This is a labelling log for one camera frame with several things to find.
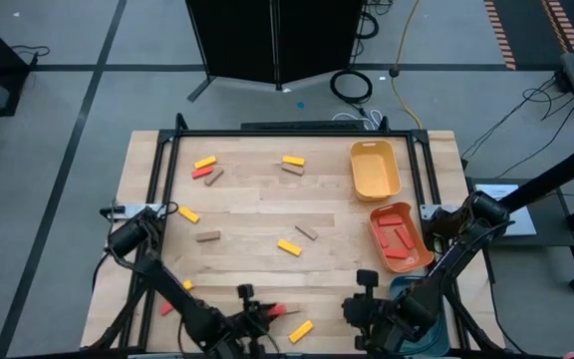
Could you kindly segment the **grey side cart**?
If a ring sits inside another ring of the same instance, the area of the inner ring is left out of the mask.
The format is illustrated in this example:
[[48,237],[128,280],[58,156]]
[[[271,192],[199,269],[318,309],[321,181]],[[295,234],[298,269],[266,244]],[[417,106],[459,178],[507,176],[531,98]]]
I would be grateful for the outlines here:
[[[477,183],[510,184],[519,186],[526,184],[530,179],[468,179],[469,189],[477,191]],[[495,246],[559,246],[570,249],[574,260],[574,229],[569,227],[566,217],[569,211],[565,195],[560,187],[542,197],[540,200],[528,204],[527,209],[532,217],[536,234],[528,236],[503,237],[496,239]]]

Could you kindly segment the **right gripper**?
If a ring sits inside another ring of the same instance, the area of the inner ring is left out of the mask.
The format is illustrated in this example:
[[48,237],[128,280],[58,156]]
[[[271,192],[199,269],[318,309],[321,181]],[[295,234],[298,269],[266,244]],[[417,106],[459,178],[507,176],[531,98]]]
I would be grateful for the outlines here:
[[402,346],[401,332],[389,317],[386,300],[374,296],[374,288],[379,285],[379,274],[373,270],[358,269],[357,282],[365,287],[365,291],[356,294],[355,298],[345,298],[342,303],[346,321],[358,323],[360,335],[355,339],[356,348],[367,352],[398,352]]

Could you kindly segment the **teal plastic bin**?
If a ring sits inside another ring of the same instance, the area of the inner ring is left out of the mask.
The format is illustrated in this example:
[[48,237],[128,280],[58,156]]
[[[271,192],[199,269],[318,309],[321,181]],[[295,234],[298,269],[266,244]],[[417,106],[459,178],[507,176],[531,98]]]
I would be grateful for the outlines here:
[[[397,276],[390,284],[390,297],[395,299],[404,289],[410,287],[420,279],[419,276]],[[449,336],[444,316],[437,318],[434,326],[418,342],[404,341],[400,351],[406,356],[424,355],[429,357],[441,357],[449,350]]]

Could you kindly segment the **white paper sheet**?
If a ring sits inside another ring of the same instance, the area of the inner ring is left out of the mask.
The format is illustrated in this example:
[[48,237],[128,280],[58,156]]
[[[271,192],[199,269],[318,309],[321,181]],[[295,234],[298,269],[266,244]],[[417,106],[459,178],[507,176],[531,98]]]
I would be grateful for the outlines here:
[[[519,185],[516,183],[510,183],[510,184],[477,183],[474,186],[475,190],[481,190],[486,194],[490,195],[491,197],[493,197],[494,199],[496,199],[497,201],[500,201],[501,199],[505,198],[507,195],[516,191],[518,188]],[[514,211],[510,215],[510,219],[513,221],[513,224],[507,228],[504,235],[505,237],[528,236],[536,234],[536,229],[532,217],[526,206]]]

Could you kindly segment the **black folding partition screen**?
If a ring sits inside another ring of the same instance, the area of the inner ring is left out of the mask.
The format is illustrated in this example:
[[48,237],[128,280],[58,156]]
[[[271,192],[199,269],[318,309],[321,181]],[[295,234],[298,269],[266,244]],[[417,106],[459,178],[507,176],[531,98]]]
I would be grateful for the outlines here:
[[185,0],[208,77],[282,86],[349,67],[366,0]]

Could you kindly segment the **orange plastic bin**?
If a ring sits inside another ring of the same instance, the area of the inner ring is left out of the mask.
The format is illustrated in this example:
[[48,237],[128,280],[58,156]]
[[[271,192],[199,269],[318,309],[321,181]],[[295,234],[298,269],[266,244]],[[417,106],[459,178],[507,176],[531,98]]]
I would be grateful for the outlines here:
[[[395,228],[399,225],[391,226],[380,226],[382,232],[384,232],[388,239],[390,246],[392,248],[406,249],[409,252],[409,257],[406,259],[393,259],[386,258],[384,254],[384,248],[381,248],[374,232],[374,228],[379,226],[378,218],[384,215],[398,214],[403,218],[404,223],[399,224],[406,228],[412,240],[415,243],[415,247],[412,249],[407,249],[403,243],[399,240],[395,233]],[[432,251],[428,250],[425,246],[424,240],[419,233],[415,222],[412,218],[412,207],[406,202],[395,202],[385,206],[378,207],[370,213],[369,217],[369,227],[373,238],[373,243],[375,245],[376,251],[380,257],[381,263],[386,270],[393,273],[408,273],[415,270],[422,269],[429,265],[434,260],[434,254]]]

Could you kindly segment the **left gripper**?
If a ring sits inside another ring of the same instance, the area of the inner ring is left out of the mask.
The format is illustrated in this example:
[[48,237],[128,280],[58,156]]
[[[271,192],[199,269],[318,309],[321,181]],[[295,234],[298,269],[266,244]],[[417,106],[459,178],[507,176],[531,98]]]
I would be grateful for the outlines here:
[[229,316],[233,325],[230,335],[233,359],[265,359],[265,347],[259,338],[266,335],[266,325],[274,320],[297,314],[297,311],[271,312],[277,303],[262,303],[254,300],[252,284],[237,286],[238,297],[243,301],[243,309]]

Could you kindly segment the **yellow plastic bin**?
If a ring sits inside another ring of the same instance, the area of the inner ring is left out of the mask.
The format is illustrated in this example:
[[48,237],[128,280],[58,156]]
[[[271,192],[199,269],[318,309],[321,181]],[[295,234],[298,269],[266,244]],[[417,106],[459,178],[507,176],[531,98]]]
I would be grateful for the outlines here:
[[362,201],[380,201],[402,188],[393,146],[383,140],[355,142],[350,149],[356,196]]

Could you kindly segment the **black aluminium table frame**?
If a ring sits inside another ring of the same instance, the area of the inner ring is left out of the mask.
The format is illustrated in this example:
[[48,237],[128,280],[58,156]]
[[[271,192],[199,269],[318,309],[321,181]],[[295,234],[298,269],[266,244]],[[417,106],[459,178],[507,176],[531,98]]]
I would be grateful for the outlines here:
[[[117,198],[121,203],[172,201],[199,215],[192,223],[170,215],[161,238],[163,262],[190,280],[198,298],[232,314],[241,308],[236,288],[250,283],[258,299],[283,302],[290,314],[276,320],[266,341],[284,354],[353,354],[355,330],[342,315],[344,298],[358,286],[360,268],[380,273],[386,295],[392,274],[384,269],[369,229],[374,205],[357,198],[350,149],[383,140],[395,152],[402,188],[397,200],[458,205],[467,194],[450,132],[271,132],[159,130],[133,133]],[[224,174],[212,185],[193,179],[194,164],[210,156]],[[305,160],[304,174],[281,169],[283,157]],[[313,228],[311,240],[296,229]],[[219,230],[219,240],[196,242]],[[277,246],[302,248],[294,256]],[[296,344],[289,335],[310,320],[314,328]]]

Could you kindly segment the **black power strip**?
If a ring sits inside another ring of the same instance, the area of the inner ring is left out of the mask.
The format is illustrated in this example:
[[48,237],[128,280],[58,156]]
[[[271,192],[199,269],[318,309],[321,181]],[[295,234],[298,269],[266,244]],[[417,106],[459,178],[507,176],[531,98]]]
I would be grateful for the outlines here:
[[361,131],[364,124],[358,120],[243,123],[241,131]]

